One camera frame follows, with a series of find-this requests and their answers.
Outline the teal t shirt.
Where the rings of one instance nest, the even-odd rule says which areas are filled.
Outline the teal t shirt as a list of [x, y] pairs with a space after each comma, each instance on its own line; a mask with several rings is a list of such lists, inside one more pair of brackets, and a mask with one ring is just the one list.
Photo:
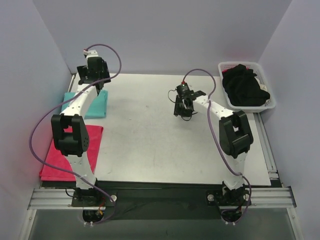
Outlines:
[[[75, 92], [66, 92], [64, 94], [63, 102], [68, 101], [76, 95]], [[107, 102], [108, 102], [108, 91], [101, 90], [99, 95], [93, 100], [90, 107], [88, 108], [84, 119], [101, 119], [107, 116]], [[65, 103], [61, 107], [63, 112], [69, 105], [69, 102]]]

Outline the black t shirt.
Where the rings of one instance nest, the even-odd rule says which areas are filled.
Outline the black t shirt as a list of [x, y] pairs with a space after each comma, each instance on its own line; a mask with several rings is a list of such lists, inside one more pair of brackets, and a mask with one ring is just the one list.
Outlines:
[[270, 99], [270, 93], [260, 89], [257, 74], [243, 64], [228, 69], [222, 75], [222, 86], [232, 105], [236, 107], [260, 107]]

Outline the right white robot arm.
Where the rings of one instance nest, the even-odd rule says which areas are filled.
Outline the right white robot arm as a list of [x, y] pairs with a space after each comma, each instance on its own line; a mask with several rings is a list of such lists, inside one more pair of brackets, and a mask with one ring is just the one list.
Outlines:
[[211, 100], [203, 91], [193, 91], [186, 82], [176, 87], [173, 114], [192, 118], [196, 113], [206, 115], [209, 129], [218, 152], [229, 173], [223, 175], [222, 200], [233, 204], [240, 197], [237, 189], [244, 184], [245, 160], [254, 138], [248, 117], [244, 111], [233, 111]]

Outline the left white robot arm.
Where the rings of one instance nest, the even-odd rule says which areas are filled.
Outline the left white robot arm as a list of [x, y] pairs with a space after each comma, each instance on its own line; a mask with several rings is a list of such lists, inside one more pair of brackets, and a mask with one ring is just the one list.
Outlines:
[[69, 102], [60, 113], [51, 117], [54, 147], [66, 158], [75, 176], [76, 187], [86, 190], [83, 200], [90, 206], [101, 201], [101, 193], [94, 189], [96, 177], [91, 169], [87, 155], [90, 137], [85, 125], [84, 117], [104, 83], [91, 83], [110, 76], [106, 61], [95, 51], [88, 51], [86, 65], [78, 66], [80, 80], [75, 92], [79, 95]]

